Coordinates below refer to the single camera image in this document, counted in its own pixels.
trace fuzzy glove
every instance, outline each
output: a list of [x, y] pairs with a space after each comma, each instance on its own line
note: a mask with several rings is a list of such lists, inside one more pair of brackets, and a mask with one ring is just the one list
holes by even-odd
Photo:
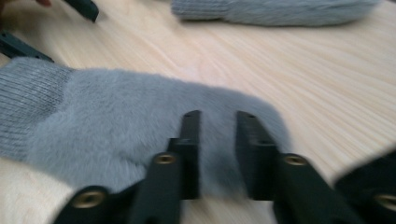
[[217, 20], [261, 26], [325, 26], [367, 15], [380, 0], [173, 0], [182, 20]]
[[151, 157], [178, 137], [192, 110], [202, 111], [203, 193], [242, 187], [233, 154], [236, 110], [257, 115], [287, 150], [280, 116], [260, 99], [158, 75], [17, 58], [0, 68], [0, 156], [75, 188], [119, 191], [144, 178]]

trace gray glove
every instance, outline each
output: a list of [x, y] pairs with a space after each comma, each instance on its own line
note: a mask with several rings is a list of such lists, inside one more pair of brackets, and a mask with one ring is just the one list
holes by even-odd
[[119, 191], [142, 179], [151, 157], [178, 137], [183, 114], [202, 111], [204, 193], [242, 188], [233, 154], [236, 110], [257, 115], [281, 148], [276, 111], [245, 94], [122, 70], [74, 70], [19, 58], [0, 68], [0, 156], [75, 188]]
[[216, 20], [262, 26], [324, 26], [355, 21], [380, 0], [173, 0], [182, 20]]

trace ribbed knit cuff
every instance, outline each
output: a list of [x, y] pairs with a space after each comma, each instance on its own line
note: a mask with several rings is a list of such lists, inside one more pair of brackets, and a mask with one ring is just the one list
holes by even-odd
[[182, 20], [222, 19], [228, 11], [227, 1], [174, 0], [172, 13]]
[[31, 58], [13, 59], [0, 68], [0, 157], [24, 160], [29, 132], [62, 101], [71, 71]]

